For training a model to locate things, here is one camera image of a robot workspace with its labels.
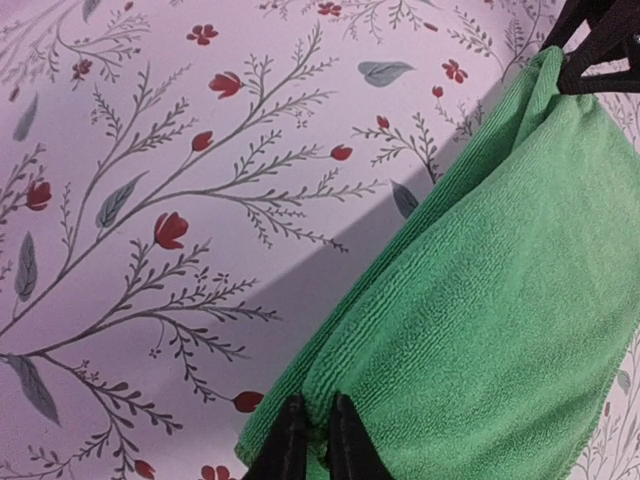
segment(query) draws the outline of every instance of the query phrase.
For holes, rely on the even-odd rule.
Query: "flower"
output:
[[[27,191],[27,208],[34,212],[39,212],[47,208],[47,202],[51,200],[51,184],[42,182],[36,186],[36,182],[31,182]]]
[[[91,65],[93,65],[93,62],[91,60],[87,60],[86,58],[84,60],[80,60],[78,63],[73,65],[71,67],[71,70],[73,70],[74,72],[73,79],[81,80],[83,75],[86,75],[87,73],[89,73]]]
[[[191,29],[191,33],[187,34],[187,40],[197,40],[198,45],[209,45],[210,39],[217,36],[218,32],[213,29],[213,25],[206,24],[204,27],[196,25]]]
[[[351,152],[353,152],[353,148],[345,147],[344,145],[340,144],[336,147],[333,147],[333,150],[331,150],[331,156],[334,160],[343,162],[351,156]]]
[[[380,128],[384,128],[387,129],[389,128],[389,120],[387,120],[387,117],[381,117],[380,115],[378,115],[378,126]]]
[[[155,469],[144,460],[136,460],[133,464],[133,469],[138,475],[147,480],[155,480],[156,478],[154,476],[154,473],[156,473]]]
[[[443,63],[442,68],[444,68],[447,77],[458,83],[462,83],[465,78],[469,78],[467,72],[461,70],[460,65],[455,60],[449,59],[449,63]]]
[[[211,146],[213,141],[213,132],[209,130],[208,132],[202,132],[193,137],[191,140],[191,149],[194,152],[202,152]]]
[[[217,466],[215,470],[210,465],[205,465],[200,470],[200,475],[203,480],[216,480],[216,475],[218,476],[218,480],[235,480],[235,478],[231,478],[231,474],[229,473],[229,469],[222,465]]]
[[[19,94],[20,94],[20,87],[14,88],[13,91],[11,92],[11,95],[9,95],[9,101],[15,102]]]
[[[264,395],[258,392],[242,392],[233,399],[233,406],[236,407],[240,413],[253,412],[258,404],[262,401]]]
[[[214,92],[222,92],[218,98],[231,97],[238,93],[243,87],[242,80],[233,72],[224,72],[216,74],[213,80],[209,82],[209,88]]]
[[[180,242],[176,242],[176,238],[180,238],[189,229],[189,223],[178,212],[173,212],[171,215],[163,213],[156,220],[156,226],[154,229],[155,242],[165,250],[175,250],[177,248],[183,248]]]
[[[318,4],[318,13],[320,15],[333,15],[334,17],[339,17],[341,11],[342,7],[333,2]]]

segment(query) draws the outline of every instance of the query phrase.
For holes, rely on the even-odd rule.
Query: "floral pattern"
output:
[[[3,3],[0,480],[240,478],[247,416],[559,3]],[[637,96],[601,100],[638,146]],[[639,346],[571,479],[640,478]]]

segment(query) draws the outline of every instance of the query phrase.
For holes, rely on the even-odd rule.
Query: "green cloth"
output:
[[[336,391],[398,480],[566,478],[640,314],[640,161],[538,54],[298,354],[236,447],[302,393],[320,465]]]

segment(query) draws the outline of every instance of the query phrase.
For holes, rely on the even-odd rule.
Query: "green towel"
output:
[[[520,73],[249,419],[244,463],[302,393],[327,480],[340,391],[398,480],[567,477],[640,314],[640,161],[594,96],[559,94],[562,62]]]

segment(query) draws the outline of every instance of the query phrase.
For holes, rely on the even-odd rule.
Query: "towel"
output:
[[[309,411],[312,480],[351,396],[398,480],[564,479],[640,313],[640,159],[551,47],[249,419],[251,465],[282,401]]]

